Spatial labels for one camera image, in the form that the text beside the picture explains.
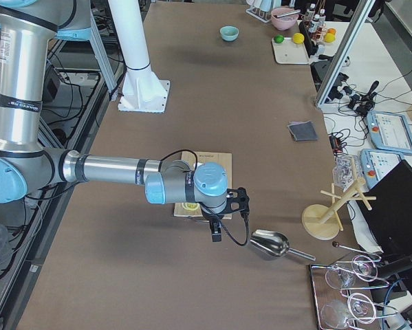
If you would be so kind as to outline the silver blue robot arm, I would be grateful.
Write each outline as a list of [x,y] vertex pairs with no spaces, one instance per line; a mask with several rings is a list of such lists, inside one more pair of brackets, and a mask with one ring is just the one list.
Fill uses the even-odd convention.
[[221,165],[96,157],[39,143],[48,43],[87,41],[91,23],[88,1],[0,1],[0,203],[55,183],[135,184],[152,204],[199,204],[212,240],[220,241],[226,214],[249,219],[246,190],[229,188]]

